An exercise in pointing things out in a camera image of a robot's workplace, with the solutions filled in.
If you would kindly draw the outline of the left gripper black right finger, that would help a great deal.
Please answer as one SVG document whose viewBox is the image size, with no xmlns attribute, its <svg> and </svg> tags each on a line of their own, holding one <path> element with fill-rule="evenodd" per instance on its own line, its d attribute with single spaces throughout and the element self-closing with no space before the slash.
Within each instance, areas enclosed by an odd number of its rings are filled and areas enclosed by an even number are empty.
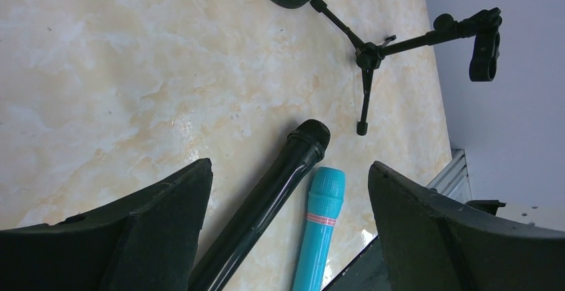
<svg viewBox="0 0 565 291">
<path fill-rule="evenodd" d="M 493 216 L 384 163 L 368 191 L 393 290 L 563 290 L 564 233 Z"/>
</svg>

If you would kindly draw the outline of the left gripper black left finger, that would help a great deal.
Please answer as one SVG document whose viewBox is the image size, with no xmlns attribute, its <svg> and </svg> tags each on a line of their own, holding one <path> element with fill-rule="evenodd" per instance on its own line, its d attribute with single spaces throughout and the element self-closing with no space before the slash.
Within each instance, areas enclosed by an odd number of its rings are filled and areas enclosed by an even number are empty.
<svg viewBox="0 0 565 291">
<path fill-rule="evenodd" d="M 49 225 L 1 231 L 2 290 L 186 290 L 213 181 L 202 158 Z"/>
</svg>

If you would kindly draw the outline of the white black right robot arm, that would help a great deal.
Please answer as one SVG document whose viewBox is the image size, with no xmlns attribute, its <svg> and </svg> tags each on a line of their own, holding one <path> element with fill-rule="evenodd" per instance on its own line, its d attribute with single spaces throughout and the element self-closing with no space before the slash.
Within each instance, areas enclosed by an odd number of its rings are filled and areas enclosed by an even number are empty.
<svg viewBox="0 0 565 291">
<path fill-rule="evenodd" d="M 564 231 L 563 208 L 528 206 L 499 200 L 470 200 L 466 205 L 506 220 Z"/>
</svg>

